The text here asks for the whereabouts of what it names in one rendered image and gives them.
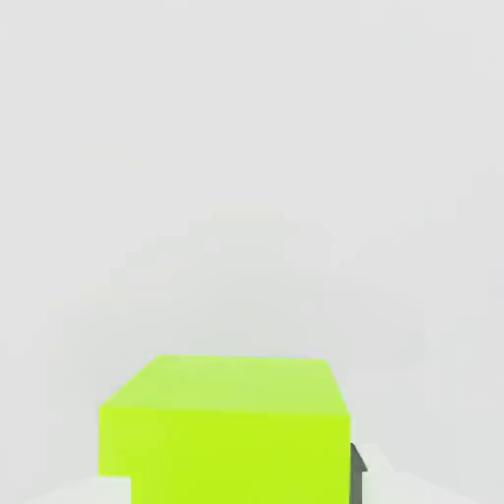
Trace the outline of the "small lime green cube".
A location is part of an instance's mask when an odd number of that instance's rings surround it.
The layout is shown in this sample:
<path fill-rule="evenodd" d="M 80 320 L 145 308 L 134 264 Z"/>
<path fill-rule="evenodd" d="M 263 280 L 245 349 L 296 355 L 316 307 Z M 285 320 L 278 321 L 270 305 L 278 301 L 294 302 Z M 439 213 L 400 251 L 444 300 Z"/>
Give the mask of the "small lime green cube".
<path fill-rule="evenodd" d="M 161 355 L 99 409 L 131 504 L 349 504 L 350 416 L 316 358 Z"/>

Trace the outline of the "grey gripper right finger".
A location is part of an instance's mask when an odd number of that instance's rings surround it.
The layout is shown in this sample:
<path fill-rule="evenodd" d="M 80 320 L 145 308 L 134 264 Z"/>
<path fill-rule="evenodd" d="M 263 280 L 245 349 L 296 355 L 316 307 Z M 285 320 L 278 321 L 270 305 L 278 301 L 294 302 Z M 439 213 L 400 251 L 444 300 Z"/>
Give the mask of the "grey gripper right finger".
<path fill-rule="evenodd" d="M 358 443 L 356 451 L 367 467 L 361 504 L 471 504 L 468 497 L 396 470 L 376 444 Z"/>

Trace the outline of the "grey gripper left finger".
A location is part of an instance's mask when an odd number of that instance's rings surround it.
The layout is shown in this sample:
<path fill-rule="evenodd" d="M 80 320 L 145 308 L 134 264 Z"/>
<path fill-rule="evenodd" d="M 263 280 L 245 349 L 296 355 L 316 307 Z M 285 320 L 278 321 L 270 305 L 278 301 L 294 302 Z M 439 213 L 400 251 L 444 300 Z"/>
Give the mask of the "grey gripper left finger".
<path fill-rule="evenodd" d="M 24 504 L 131 504 L 131 480 L 122 476 L 94 476 L 68 483 Z"/>

